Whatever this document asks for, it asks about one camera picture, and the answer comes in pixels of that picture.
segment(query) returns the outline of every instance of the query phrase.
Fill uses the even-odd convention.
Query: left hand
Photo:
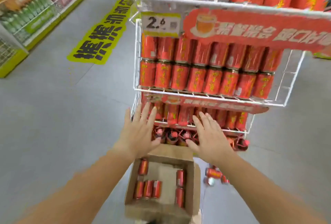
[[[151,141],[157,109],[154,107],[147,119],[150,106],[151,103],[146,103],[141,112],[142,105],[140,103],[132,122],[130,109],[126,110],[121,135],[113,147],[113,150],[123,152],[132,161],[147,155],[161,142],[161,138]]]

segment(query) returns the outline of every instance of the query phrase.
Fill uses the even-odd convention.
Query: red promotional sign
[[[321,51],[331,48],[331,21],[299,15],[196,9],[184,19],[188,38],[211,42]]]
[[[269,110],[269,107],[264,107],[261,105],[254,105],[250,103],[238,103],[231,101],[219,101],[211,99],[201,99],[201,98],[189,98],[185,96],[173,96],[164,94],[148,94],[144,93],[149,102],[162,101],[166,104],[173,105],[189,105],[193,107],[204,107],[212,109],[224,109],[229,111],[240,111],[247,112],[251,114],[265,113]]]

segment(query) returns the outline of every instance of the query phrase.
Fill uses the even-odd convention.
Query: gray floor
[[[66,59],[116,0],[85,0],[6,79],[0,80],[0,222],[91,165],[116,141],[134,99],[134,26],[127,25],[105,65]],[[255,119],[246,160],[331,221],[331,61],[304,60],[289,104]],[[199,161],[201,169],[205,166]],[[123,216],[129,172],[94,223]],[[204,223],[257,223],[231,186],[202,188]]]

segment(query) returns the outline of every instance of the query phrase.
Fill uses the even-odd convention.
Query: price label
[[[142,27],[147,36],[179,37],[180,23],[179,13],[142,13]]]

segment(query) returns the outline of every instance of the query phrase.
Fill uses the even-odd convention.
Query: open cardboard box
[[[127,218],[166,223],[189,223],[192,216],[198,214],[200,207],[200,168],[193,161],[193,153],[187,147],[161,144],[146,157],[149,161],[145,180],[162,181],[159,199],[133,199],[140,159],[133,163],[129,184],[125,196],[125,216]],[[184,208],[175,204],[176,172],[184,169],[186,186]]]

